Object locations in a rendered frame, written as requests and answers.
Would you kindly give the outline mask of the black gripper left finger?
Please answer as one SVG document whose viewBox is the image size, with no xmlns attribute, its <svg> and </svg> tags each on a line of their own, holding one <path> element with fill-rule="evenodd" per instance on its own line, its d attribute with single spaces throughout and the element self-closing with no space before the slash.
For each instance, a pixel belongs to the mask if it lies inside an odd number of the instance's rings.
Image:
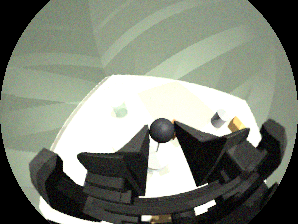
<svg viewBox="0 0 298 224">
<path fill-rule="evenodd" d="M 104 175 L 124 176 L 138 196 L 145 197 L 146 175 L 149 163 L 149 125 L 134 133 L 132 140 L 113 153 L 77 153 L 77 159 L 86 171 L 104 173 Z"/>
</svg>

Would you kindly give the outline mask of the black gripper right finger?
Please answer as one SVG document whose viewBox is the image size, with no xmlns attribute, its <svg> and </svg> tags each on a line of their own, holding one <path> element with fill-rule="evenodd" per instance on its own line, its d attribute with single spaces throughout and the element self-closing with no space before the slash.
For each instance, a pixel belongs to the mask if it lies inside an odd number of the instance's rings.
<svg viewBox="0 0 298 224">
<path fill-rule="evenodd" d="M 218 137 L 198 131 L 197 128 L 192 128 L 180 121 L 173 121 L 173 125 L 196 186 L 208 184 L 206 179 L 212 175 L 226 149 L 247 139 L 251 131 L 249 127 L 245 127 Z"/>
</svg>

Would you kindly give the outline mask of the grey cylinder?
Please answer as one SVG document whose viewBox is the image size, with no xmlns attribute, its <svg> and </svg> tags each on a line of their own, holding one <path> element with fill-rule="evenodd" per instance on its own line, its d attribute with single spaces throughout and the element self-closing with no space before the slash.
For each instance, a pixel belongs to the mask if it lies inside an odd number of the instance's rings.
<svg viewBox="0 0 298 224">
<path fill-rule="evenodd" d="M 225 125 L 227 119 L 229 119 L 229 115 L 227 115 L 226 111 L 223 109 L 217 109 L 217 112 L 214 113 L 212 119 L 210 119 L 210 123 L 212 123 L 214 128 L 221 128 L 222 125 Z"/>
<path fill-rule="evenodd" d="M 128 143 L 128 141 L 132 139 L 133 137 L 132 135 L 130 135 L 129 132 L 120 131 L 114 133 L 112 139 L 110 140 L 112 140 L 113 148 L 116 149 L 116 151 L 118 151 L 118 149 L 121 149 L 122 145 L 126 145 L 126 143 Z"/>
</svg>

